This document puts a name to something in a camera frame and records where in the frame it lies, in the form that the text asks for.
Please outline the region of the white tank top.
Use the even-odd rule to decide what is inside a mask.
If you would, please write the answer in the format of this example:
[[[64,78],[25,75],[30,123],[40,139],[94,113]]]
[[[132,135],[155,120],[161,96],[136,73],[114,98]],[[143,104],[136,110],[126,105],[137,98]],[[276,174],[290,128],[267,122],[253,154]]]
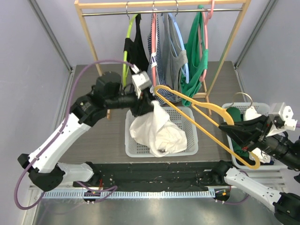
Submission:
[[[151,105],[154,106],[152,112],[136,117],[130,125],[131,137],[147,146],[157,158],[185,151],[188,146],[186,133],[171,122],[170,115],[158,101],[152,101]]]

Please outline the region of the yellow plastic hanger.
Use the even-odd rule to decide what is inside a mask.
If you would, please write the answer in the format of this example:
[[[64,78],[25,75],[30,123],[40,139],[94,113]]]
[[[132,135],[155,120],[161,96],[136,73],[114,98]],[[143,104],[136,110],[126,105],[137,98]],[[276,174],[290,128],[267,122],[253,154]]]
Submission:
[[[234,125],[234,121],[232,119],[232,117],[230,116],[230,114],[226,111],[226,109],[221,108],[220,106],[213,104],[213,103],[205,103],[205,102],[199,102],[196,101],[178,91],[172,90],[171,88],[164,86],[164,85],[157,85],[154,87],[154,93],[156,96],[158,96],[160,99],[162,99],[165,103],[167,103],[171,108],[173,108],[174,110],[176,110],[178,113],[180,113],[184,118],[186,118],[188,121],[190,121],[192,124],[194,124],[199,130],[201,130],[204,134],[206,134],[210,139],[212,139],[215,143],[217,143],[220,147],[222,147],[224,150],[226,150],[228,153],[230,153],[231,155],[235,156],[241,163],[243,163],[245,166],[247,166],[250,169],[253,170],[257,170],[260,167],[260,160],[258,158],[258,156],[256,156],[253,153],[250,153],[250,155],[253,156],[254,160],[255,160],[255,164],[254,165],[250,165],[248,164],[245,160],[243,160],[242,158],[240,158],[234,151],[230,150],[230,148],[228,148],[225,144],[223,144],[221,141],[219,141],[215,136],[213,136],[211,133],[209,133],[206,129],[204,129],[201,125],[199,125],[198,123],[196,123],[193,119],[191,119],[189,116],[187,116],[182,110],[180,110],[177,106],[175,106],[172,102],[170,102],[169,100],[167,100],[165,97],[163,97],[158,90],[160,89],[164,89],[167,90],[171,93],[173,93],[174,95],[177,95],[189,102],[191,102],[191,106],[192,108],[194,108],[199,114],[201,114],[203,117],[205,117],[210,123],[212,123],[213,125],[215,125],[217,128],[219,127],[219,124],[216,123],[213,119],[211,119],[208,115],[206,115],[204,112],[202,112],[199,108],[197,108],[197,106],[202,107],[202,108],[206,108],[209,109],[211,111],[216,112],[219,116],[221,116],[227,124],[229,125]]]

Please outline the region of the black tank top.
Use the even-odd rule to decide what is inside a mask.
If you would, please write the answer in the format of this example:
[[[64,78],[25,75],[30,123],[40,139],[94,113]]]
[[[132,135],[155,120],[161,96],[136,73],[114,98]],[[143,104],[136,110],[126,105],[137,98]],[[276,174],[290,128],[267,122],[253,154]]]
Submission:
[[[135,14],[129,20],[129,26],[127,29],[127,34],[123,49],[123,60],[131,64],[135,64],[142,71],[147,71],[149,66],[149,61],[145,53],[143,46],[142,36],[141,36],[141,14]],[[135,25],[135,38],[132,40],[131,31],[132,27]]]

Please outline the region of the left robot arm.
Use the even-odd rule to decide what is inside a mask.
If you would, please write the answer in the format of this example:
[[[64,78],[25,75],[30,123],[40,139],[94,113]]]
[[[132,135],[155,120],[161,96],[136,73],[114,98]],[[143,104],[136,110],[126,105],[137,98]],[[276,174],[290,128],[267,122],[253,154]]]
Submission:
[[[65,164],[59,159],[80,136],[107,117],[108,110],[128,108],[135,117],[152,112],[151,86],[145,71],[132,75],[129,92],[122,89],[121,76],[116,72],[108,71],[98,77],[91,91],[73,103],[69,114],[47,141],[33,153],[18,157],[20,165],[28,169],[32,183],[45,192],[66,182],[79,181],[88,187],[98,185],[101,172],[92,162]]]

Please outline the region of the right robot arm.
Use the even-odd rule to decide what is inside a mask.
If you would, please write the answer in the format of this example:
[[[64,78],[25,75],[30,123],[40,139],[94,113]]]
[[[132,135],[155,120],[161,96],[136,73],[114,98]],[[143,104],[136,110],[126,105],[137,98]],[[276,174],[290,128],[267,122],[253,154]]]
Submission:
[[[300,142],[292,142],[286,131],[271,134],[276,127],[269,116],[235,122],[232,125],[224,122],[219,129],[226,133],[242,149],[251,152],[255,148],[274,157],[289,169],[300,169]],[[274,213],[275,218],[284,225],[300,223],[300,197],[294,193],[280,192],[267,187],[240,172],[236,167],[221,160],[212,169],[212,181],[217,185],[233,185],[256,200],[263,203]]]

